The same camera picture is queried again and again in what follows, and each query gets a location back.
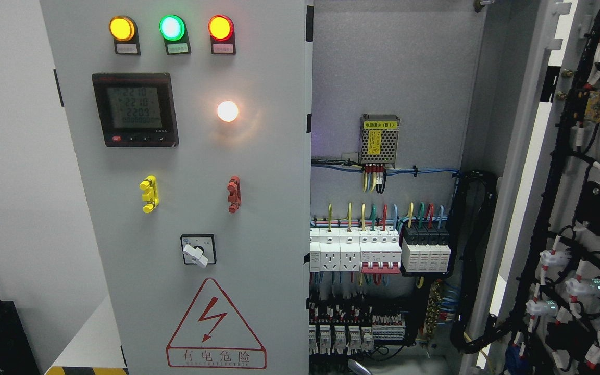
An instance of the yellow-green wire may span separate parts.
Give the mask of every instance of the yellow-green wire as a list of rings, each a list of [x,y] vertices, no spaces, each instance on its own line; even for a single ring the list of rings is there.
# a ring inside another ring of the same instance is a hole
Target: yellow-green wire
[[[362,231],[365,231],[365,204],[362,204],[362,211],[360,211],[360,221],[362,221],[362,223],[360,223],[360,225],[362,226]]]
[[[333,223],[333,204],[328,204],[328,232],[331,232],[331,226]]]
[[[412,219],[414,218],[414,203],[411,202],[409,204],[409,221],[407,221],[407,228],[411,228],[411,222],[413,221]]]
[[[347,221],[348,221],[348,228],[347,228],[347,232],[351,231],[351,203],[348,202],[348,215],[347,215]]]

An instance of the red wire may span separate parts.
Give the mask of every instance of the red wire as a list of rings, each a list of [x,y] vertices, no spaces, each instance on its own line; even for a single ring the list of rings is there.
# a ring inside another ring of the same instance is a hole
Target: red wire
[[[385,230],[385,220],[388,217],[388,204],[383,205],[383,230]]]
[[[427,228],[432,227],[432,219],[434,218],[434,204],[430,203],[429,207],[427,207],[426,219],[429,216],[429,221],[427,221]]]

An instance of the label sticker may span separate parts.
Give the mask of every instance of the label sticker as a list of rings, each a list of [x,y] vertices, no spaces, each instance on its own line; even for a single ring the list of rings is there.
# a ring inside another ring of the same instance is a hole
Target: label sticker
[[[370,130],[369,140],[367,140],[367,154],[379,155],[381,153],[381,133],[382,130]]]
[[[166,346],[170,367],[267,367],[267,352],[217,280],[206,278]]]
[[[233,53],[232,44],[215,43],[212,47],[215,53]]]
[[[185,53],[189,52],[189,45],[186,43],[175,43],[167,45],[168,53]]]
[[[362,124],[364,129],[396,130],[399,128],[399,121],[365,121]]]
[[[135,44],[116,44],[118,53],[138,53],[138,46]]]

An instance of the yellow indicator light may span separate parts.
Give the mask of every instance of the yellow indicator light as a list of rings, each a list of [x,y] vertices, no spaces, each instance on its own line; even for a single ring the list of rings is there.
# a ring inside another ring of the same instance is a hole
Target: yellow indicator light
[[[232,122],[236,118],[238,118],[238,114],[240,110],[238,109],[238,105],[232,102],[231,100],[226,100],[225,102],[221,102],[219,107],[217,107],[217,116],[220,119],[226,122]]]
[[[215,15],[210,18],[210,22],[207,24],[207,31],[209,31],[215,40],[228,40],[233,35],[233,22],[229,17],[224,15]]]
[[[133,20],[125,15],[116,15],[110,19],[110,34],[118,41],[130,41],[135,35]]]

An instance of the warning sign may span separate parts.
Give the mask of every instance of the warning sign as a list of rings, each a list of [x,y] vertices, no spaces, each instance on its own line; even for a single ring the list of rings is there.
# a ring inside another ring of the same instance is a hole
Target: warning sign
[[[217,280],[198,288],[166,347],[171,367],[267,367],[267,352]]]
[[[370,130],[369,141],[367,142],[367,154],[379,155],[381,153],[381,133],[382,130]]]

